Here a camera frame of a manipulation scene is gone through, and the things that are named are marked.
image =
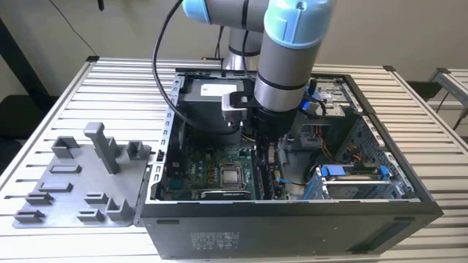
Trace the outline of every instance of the metal frame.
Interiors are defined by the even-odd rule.
[[[220,62],[160,61],[157,70],[167,89],[172,85],[176,67],[219,68]],[[320,259],[293,257],[252,261],[465,263],[468,259],[465,144],[449,132],[449,127],[419,96],[411,92],[405,82],[383,67],[316,65],[313,71],[352,75],[412,169],[444,210],[444,216],[380,257],[371,255]],[[52,156],[49,140],[57,135],[73,135],[75,130],[84,127],[84,123],[91,119],[100,119],[109,129],[109,136],[115,136],[117,141],[124,142],[129,134],[132,139],[143,140],[145,144],[156,147],[160,142],[151,138],[161,132],[164,120],[161,113],[165,108],[157,94],[149,60],[101,58],[97,62],[85,63],[0,176],[1,259],[25,259],[23,262],[47,263],[64,260],[160,262],[144,228],[19,230],[11,224],[12,214],[24,203],[23,196],[32,190],[35,180],[41,176],[44,165],[49,162]],[[83,143],[88,142],[84,138],[79,140]],[[220,262],[239,262],[239,260],[220,260]]]
[[[457,101],[468,108],[468,70],[439,68],[432,75],[432,82],[437,82]]]
[[[29,97],[45,116],[53,105],[53,100],[47,89],[31,67],[20,47],[12,37],[8,28],[0,18],[0,55],[5,60],[23,88],[27,90]]]

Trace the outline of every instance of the robotic arm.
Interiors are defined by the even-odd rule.
[[[252,123],[268,142],[291,129],[321,40],[332,0],[185,0],[189,18],[264,32],[255,81]]]

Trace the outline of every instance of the white wall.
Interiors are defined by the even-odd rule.
[[[467,0],[337,1],[319,63],[393,65],[411,80],[427,80],[436,67],[468,68]],[[100,12],[96,0],[55,0],[97,54],[129,58],[149,58],[173,2],[105,0]],[[44,85],[59,94],[91,54],[87,46],[47,0],[0,0],[0,16]],[[179,10],[160,57],[209,56],[216,36],[216,26]]]

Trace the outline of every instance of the gray plastic peg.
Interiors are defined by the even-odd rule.
[[[119,164],[116,162],[116,153],[115,150],[108,144],[108,139],[104,136],[104,124],[101,122],[89,122],[85,126],[85,137],[93,142],[96,153],[100,159],[103,160],[105,169],[109,174],[116,174],[120,171]]]

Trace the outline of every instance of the black cable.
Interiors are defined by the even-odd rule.
[[[299,184],[296,182],[291,182],[293,185],[299,185],[299,186],[305,186],[305,184]]]
[[[197,130],[203,130],[205,132],[209,132],[209,133],[215,133],[215,134],[219,134],[219,135],[229,135],[229,134],[233,134],[239,131],[239,126],[235,126],[232,127],[233,130],[231,131],[216,131],[216,130],[211,130],[203,126],[200,126],[193,120],[191,120],[189,118],[187,118],[181,112],[176,109],[176,105],[172,103],[165,91],[164,91],[164,87],[163,87],[163,84],[161,84],[161,80],[160,80],[160,75],[157,74],[157,70],[156,70],[156,62],[157,62],[157,52],[160,50],[160,45],[161,45],[161,41],[163,41],[163,36],[164,36],[164,32],[165,32],[165,28],[168,27],[168,24],[169,24],[169,21],[171,21],[171,18],[180,6],[180,4],[183,3],[183,0],[179,0],[175,4],[175,6],[172,7],[171,9],[171,12],[168,14],[168,16],[165,17],[165,21],[164,21],[164,24],[163,24],[163,27],[161,27],[161,32],[160,32],[160,35],[157,37],[157,40],[156,40],[156,44],[155,44],[155,49],[153,49],[153,57],[152,57],[152,70],[153,70],[153,77],[155,77],[155,80],[156,80],[156,84],[157,84],[157,88],[160,90],[160,93],[163,95],[163,98],[164,98],[164,101],[165,103],[169,105],[169,108],[175,111],[175,113],[177,114],[177,116],[183,119],[184,122],[187,122],[195,129]]]
[[[243,41],[243,66],[244,66],[244,72],[245,72],[247,78],[255,83],[255,78],[252,78],[251,74],[248,73],[247,64],[245,64],[245,43],[247,43],[247,37],[248,37],[248,30],[245,30],[244,41]]]
[[[223,38],[223,31],[224,31],[224,26],[220,26],[220,32],[217,33],[217,43],[216,43],[216,49],[215,49],[215,58],[216,59],[221,58],[220,44],[221,44],[221,38]]]
[[[452,130],[456,130],[456,128],[459,128],[461,120],[463,120],[463,119],[459,118],[459,120],[457,120],[456,123],[455,123],[455,126],[453,126]]]
[[[440,101],[440,104],[439,104],[439,107],[437,107],[437,110],[436,110],[436,113],[439,113],[439,110],[440,110],[440,107],[441,107],[441,105],[444,104],[444,101],[445,101],[445,99],[447,99],[447,97],[448,97],[448,92],[447,92],[447,94],[445,94],[445,96],[444,96],[444,98],[441,99],[441,101]]]
[[[316,102],[320,104],[320,107],[321,107],[321,115],[325,116],[327,115],[327,106],[325,106],[325,103],[321,101],[321,100],[317,100],[315,97],[312,97],[311,95],[307,96],[304,94],[304,99],[311,101],[311,102]]]
[[[64,13],[61,13],[61,11],[60,11],[57,5],[52,2],[52,0],[49,0],[49,2],[51,2],[51,4],[53,5],[53,7],[57,9],[57,11],[59,11],[61,17],[65,19],[68,25],[71,26],[72,31],[75,32],[75,34],[79,36],[79,38],[80,38],[80,39],[83,40],[83,42],[87,44],[87,46],[88,46],[88,48],[91,49],[91,51],[93,52],[95,56],[97,56],[97,54],[96,54],[96,52],[95,52],[95,49],[91,47],[91,45],[88,44],[88,42],[84,40],[84,38],[81,37],[81,35],[79,34],[79,32],[76,32],[76,30],[75,30],[75,28],[73,28],[71,22],[68,21],[68,19],[67,19]]]

